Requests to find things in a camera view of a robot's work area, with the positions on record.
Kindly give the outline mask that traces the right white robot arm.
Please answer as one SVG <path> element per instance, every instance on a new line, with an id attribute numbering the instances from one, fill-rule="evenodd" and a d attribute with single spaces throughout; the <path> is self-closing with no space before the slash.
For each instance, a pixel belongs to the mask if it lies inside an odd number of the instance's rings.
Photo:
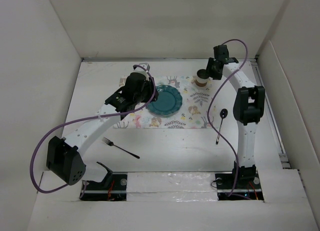
<path id="1" fill-rule="evenodd" d="M 238 127 L 238 146 L 231 182 L 235 187 L 243 188 L 256 176 L 255 135 L 264 115 L 265 88 L 247 77 L 242 71 L 245 63 L 239 64 L 236 58 L 230 57 L 225 44 L 215 46 L 213 53 L 214 57 L 207 63 L 207 75 L 214 80 L 225 76 L 236 91 L 232 112 Z"/>

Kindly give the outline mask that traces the brown paper cup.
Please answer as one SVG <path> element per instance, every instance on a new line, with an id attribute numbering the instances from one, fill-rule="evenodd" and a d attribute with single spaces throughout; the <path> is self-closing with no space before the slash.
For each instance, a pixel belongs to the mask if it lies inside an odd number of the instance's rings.
<path id="1" fill-rule="evenodd" d="M 209 80 L 209 75 L 205 69 L 199 69 L 196 72 L 195 84 L 198 87 L 205 87 L 208 83 L 208 80 Z"/>

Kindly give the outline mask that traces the animal print cloth napkin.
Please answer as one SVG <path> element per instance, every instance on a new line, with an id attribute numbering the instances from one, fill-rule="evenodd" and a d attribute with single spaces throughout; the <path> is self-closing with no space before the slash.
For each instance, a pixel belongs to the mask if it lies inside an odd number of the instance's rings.
<path id="1" fill-rule="evenodd" d="M 178 89 L 182 96 L 182 107 L 171 116 L 157 116 L 147 106 L 128 114 L 117 122 L 115 129 L 200 129 L 209 128 L 207 119 L 209 104 L 216 93 L 209 80 L 204 87 L 196 85 L 195 76 L 156 76 L 155 85 L 168 85 Z"/>

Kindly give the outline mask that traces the metal spoon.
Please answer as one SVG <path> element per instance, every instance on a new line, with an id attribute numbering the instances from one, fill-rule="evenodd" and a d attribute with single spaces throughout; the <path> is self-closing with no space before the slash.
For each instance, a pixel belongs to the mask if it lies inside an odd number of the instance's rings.
<path id="1" fill-rule="evenodd" d="M 216 142 L 215 144 L 218 145 L 219 144 L 219 141 L 220 141 L 220 133 L 221 133 L 221 129 L 222 129 L 222 126 L 223 126 L 223 120 L 228 116 L 228 110 L 226 108 L 223 108 L 221 111 L 220 111 L 220 118 L 221 118 L 221 122 L 220 122 L 220 126 L 219 126 L 219 129 L 218 129 L 218 134 L 217 134 L 217 138 L 216 138 Z"/>

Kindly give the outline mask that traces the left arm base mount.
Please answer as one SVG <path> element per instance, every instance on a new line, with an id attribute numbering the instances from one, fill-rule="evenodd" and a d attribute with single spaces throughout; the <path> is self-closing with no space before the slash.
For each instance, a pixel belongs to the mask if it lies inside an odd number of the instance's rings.
<path id="1" fill-rule="evenodd" d="M 101 182 L 84 181 L 79 199 L 81 201 L 122 202 L 127 200 L 127 172 L 113 172 L 103 163 L 97 164 L 104 168 L 106 174 Z"/>

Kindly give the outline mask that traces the teal scalloped plate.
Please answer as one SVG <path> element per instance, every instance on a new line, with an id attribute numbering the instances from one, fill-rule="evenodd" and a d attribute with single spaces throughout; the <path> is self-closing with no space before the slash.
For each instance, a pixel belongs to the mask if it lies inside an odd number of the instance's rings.
<path id="1" fill-rule="evenodd" d="M 151 114 L 161 117 L 169 117 L 177 113 L 183 105 L 183 97 L 177 88 L 170 85 L 158 85 L 156 87 L 158 97 L 147 105 Z"/>

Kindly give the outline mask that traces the black metal fork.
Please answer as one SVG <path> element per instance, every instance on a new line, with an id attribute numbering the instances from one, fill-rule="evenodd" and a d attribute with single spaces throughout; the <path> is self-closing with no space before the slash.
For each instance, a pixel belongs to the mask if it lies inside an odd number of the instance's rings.
<path id="1" fill-rule="evenodd" d="M 110 147 L 116 147 L 116 148 L 124 151 L 125 153 L 133 156 L 133 157 L 136 158 L 136 159 L 140 159 L 140 158 L 141 158 L 140 156 L 138 156 L 138 155 L 136 155 L 136 154 L 134 154 L 134 153 L 132 153 L 132 152 L 129 152 L 129 151 L 125 150 L 124 148 L 121 148 L 121 147 L 115 145 L 111 140 L 109 140 L 109 139 L 106 138 L 106 137 L 103 137 L 103 138 L 102 138 L 102 141 L 103 141 L 106 145 L 108 145 L 108 146 L 110 146 Z"/>

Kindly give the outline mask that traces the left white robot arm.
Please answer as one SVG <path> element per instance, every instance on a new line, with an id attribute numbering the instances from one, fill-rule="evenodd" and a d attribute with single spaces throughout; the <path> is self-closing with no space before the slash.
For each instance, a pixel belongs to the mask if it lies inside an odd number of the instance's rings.
<path id="1" fill-rule="evenodd" d="M 63 138 L 50 139 L 46 166 L 66 185 L 73 186 L 81 180 L 94 181 L 103 190 L 111 185 L 111 176 L 102 163 L 85 164 L 82 157 L 105 131 L 135 112 L 139 104 L 156 101 L 158 92 L 149 71 L 148 63 L 135 64 L 125 84 L 105 100 L 92 119 Z"/>

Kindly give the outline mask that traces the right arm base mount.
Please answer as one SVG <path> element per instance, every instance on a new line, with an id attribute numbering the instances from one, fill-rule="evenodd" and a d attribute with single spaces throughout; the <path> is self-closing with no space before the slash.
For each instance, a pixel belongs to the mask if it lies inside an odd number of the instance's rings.
<path id="1" fill-rule="evenodd" d="M 236 178 L 236 167 L 232 172 L 217 172 L 210 186 L 217 191 L 219 201 L 263 201 L 263 191 L 255 165 L 240 167 Z"/>

